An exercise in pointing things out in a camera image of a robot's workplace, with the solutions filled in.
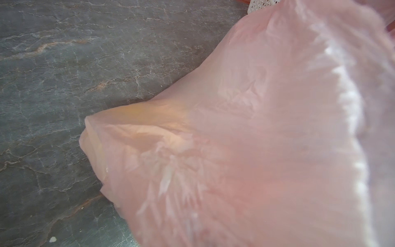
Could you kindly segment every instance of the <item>marble countertop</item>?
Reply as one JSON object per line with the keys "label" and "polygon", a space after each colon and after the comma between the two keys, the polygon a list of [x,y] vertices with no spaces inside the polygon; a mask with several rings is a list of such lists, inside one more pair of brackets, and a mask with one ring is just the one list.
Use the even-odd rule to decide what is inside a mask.
{"label": "marble countertop", "polygon": [[0,246],[137,246],[78,145],[84,118],[198,67],[248,5],[0,1]]}

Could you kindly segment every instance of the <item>white basket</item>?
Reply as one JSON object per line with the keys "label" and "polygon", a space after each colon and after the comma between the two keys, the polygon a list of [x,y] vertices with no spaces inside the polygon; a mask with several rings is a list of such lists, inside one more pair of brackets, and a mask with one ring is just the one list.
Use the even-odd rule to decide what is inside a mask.
{"label": "white basket", "polygon": [[278,3],[281,0],[251,0],[250,1],[250,6],[248,7],[247,13],[254,12],[258,9],[267,7],[267,6],[272,6]]}

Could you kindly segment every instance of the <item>pink plastic sheet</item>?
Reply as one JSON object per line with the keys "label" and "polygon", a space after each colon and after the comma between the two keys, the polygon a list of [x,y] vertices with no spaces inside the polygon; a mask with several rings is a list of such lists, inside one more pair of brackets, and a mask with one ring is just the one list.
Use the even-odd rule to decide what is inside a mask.
{"label": "pink plastic sheet", "polygon": [[80,145],[143,247],[394,246],[394,59],[371,8],[284,0]]}

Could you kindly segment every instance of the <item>gray marble surface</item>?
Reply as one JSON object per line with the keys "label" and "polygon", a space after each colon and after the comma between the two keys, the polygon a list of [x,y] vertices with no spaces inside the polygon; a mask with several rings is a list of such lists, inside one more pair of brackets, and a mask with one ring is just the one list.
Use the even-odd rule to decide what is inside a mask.
{"label": "gray marble surface", "polygon": [[0,0],[0,246],[137,246],[79,148],[83,120],[198,67],[247,7]]}

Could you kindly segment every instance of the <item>white perforated basket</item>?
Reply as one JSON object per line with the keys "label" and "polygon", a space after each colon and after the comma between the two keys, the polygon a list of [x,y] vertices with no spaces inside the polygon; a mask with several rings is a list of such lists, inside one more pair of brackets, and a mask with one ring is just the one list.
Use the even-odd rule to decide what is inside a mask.
{"label": "white perforated basket", "polygon": [[254,12],[255,10],[267,7],[267,6],[272,6],[278,3],[281,0],[251,0],[250,1],[250,6],[248,7],[247,13]]}

